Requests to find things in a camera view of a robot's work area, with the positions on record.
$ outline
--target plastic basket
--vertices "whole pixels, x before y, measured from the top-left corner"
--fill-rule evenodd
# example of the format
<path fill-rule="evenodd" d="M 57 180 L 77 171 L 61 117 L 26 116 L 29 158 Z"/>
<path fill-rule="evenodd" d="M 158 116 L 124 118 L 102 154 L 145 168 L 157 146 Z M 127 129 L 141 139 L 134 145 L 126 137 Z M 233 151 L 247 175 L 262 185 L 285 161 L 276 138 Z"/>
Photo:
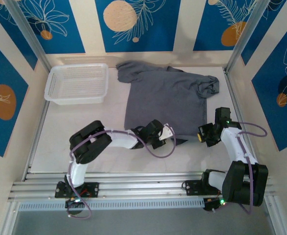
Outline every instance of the plastic basket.
<path fill-rule="evenodd" d="M 60 105 L 102 103 L 108 82 L 106 64 L 54 66 L 46 82 L 44 98 Z"/>

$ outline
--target white tabletop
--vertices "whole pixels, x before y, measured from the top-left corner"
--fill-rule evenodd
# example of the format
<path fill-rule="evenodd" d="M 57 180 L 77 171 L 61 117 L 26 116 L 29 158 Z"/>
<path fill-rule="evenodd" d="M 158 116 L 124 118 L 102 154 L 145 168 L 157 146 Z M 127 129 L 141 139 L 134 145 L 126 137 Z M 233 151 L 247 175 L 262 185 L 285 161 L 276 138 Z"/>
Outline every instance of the white tabletop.
<path fill-rule="evenodd" d="M 207 99 L 208 122 L 214 123 L 215 109 L 219 107 L 229 107 L 232 119 L 237 120 L 221 67 L 178 69 L 219 79 L 220 93 Z M 130 84 L 119 82 L 117 70 L 110 69 L 108 94 L 102 104 L 61 106 L 51 102 L 30 172 L 66 172 L 69 138 L 94 120 L 100 120 L 106 127 L 124 130 L 129 91 Z M 154 150 L 154 153 L 166 155 L 172 147 L 172 142 L 168 140 L 166 145 Z M 188 141 L 177 146 L 174 153 L 166 159 L 157 159 L 146 149 L 108 147 L 89 164 L 87 172 L 187 172 L 204 171 L 207 168 L 227 170 L 230 164 L 223 143 L 207 148 L 204 143 Z"/>

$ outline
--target purple cable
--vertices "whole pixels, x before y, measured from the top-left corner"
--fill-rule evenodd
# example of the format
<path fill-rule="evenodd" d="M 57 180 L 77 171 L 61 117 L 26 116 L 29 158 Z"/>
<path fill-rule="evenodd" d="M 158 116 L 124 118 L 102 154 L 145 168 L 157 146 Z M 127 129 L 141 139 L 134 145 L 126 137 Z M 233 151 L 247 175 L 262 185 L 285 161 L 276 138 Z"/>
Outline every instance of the purple cable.
<path fill-rule="evenodd" d="M 69 156 L 70 156 L 70 163 L 69 163 L 69 167 L 68 167 L 68 172 L 67 172 L 67 176 L 70 176 L 70 172 L 71 172 L 71 167 L 72 167 L 72 164 L 73 164 L 73 161 L 75 160 L 75 157 L 73 155 L 74 151 L 76 151 L 80 146 L 82 146 L 83 144 L 85 144 L 86 142 L 90 141 L 91 139 L 99 136 L 99 135 L 102 135 L 104 133 L 120 133 L 120 134 L 125 134 L 125 135 L 130 135 L 132 137 L 135 137 L 137 138 L 142 144 L 143 146 L 148 150 L 149 153 L 151 153 L 152 156 L 156 157 L 156 158 L 167 158 L 169 157 L 175 150 L 176 148 L 176 137 L 175 137 L 175 133 L 172 129 L 172 127 L 170 127 L 169 125 L 166 125 L 168 126 L 168 128 L 171 130 L 172 134 L 173 134 L 173 137 L 174 137 L 174 147 L 172 149 L 172 151 L 165 155 L 165 156 L 158 156 L 158 155 L 155 155 L 154 153 L 151 152 L 151 150 L 148 148 L 148 146 L 145 144 L 145 142 L 138 136 L 132 134 L 132 133 L 128 133 L 127 131 L 117 131 L 117 130 L 107 130 L 107 131 L 101 131 L 101 132 L 98 132 L 92 136 L 89 136 L 87 139 L 85 139 L 84 141 L 80 142 L 78 145 L 76 145 L 75 147 L 73 147 L 73 149 L 71 150 L 71 152 L 69 153 Z M 67 214 L 70 218 L 75 218 L 75 219 L 89 219 L 92 215 L 92 212 L 91 212 L 91 208 L 89 207 L 89 205 L 87 204 L 87 202 L 80 196 L 80 194 L 77 192 L 77 190 L 75 189 L 74 185 L 73 185 L 73 182 L 71 180 L 70 177 L 67 177 L 67 180 L 68 180 L 68 183 L 71 187 L 71 189 L 73 190 L 73 192 L 77 195 L 77 197 L 80 199 L 80 201 L 86 206 L 86 208 L 88 209 L 89 211 L 89 215 L 86 216 L 86 217 L 77 217 L 77 216 L 74 216 L 74 215 L 71 215 L 69 213 L 69 208 L 67 209 Z"/>
<path fill-rule="evenodd" d="M 238 133 L 238 135 L 240 135 L 240 134 L 249 134 L 249 135 L 253 135 L 253 136 L 257 136 L 257 137 L 266 137 L 267 136 L 267 131 L 263 127 L 261 127 L 259 125 L 256 125 L 254 123 L 249 123 L 249 122 L 240 122 L 240 124 L 256 126 L 256 127 L 260 128 L 261 130 L 263 130 L 264 134 L 263 135 L 259 135 L 259 134 L 255 134 L 253 132 L 241 131 L 241 132 Z M 242 143 L 242 140 L 241 140 L 241 138 L 239 136 L 238 136 L 238 142 L 239 142 L 239 144 L 241 146 L 241 149 L 242 149 L 243 153 L 246 154 L 246 149 L 245 149 L 245 147 L 244 147 L 244 145 Z M 247 214 L 251 214 L 252 213 L 252 207 L 253 207 L 253 194 L 254 194 L 254 192 L 253 192 L 253 189 L 254 189 L 254 186 L 253 186 L 253 171 L 252 171 L 252 164 L 251 164 L 250 158 L 248 156 L 246 157 L 246 161 L 247 161 L 247 164 L 249 166 L 249 174 L 250 174 L 250 210 L 248 211 L 242 204 L 239 204 L 239 205 L 242 207 L 242 209 Z"/>

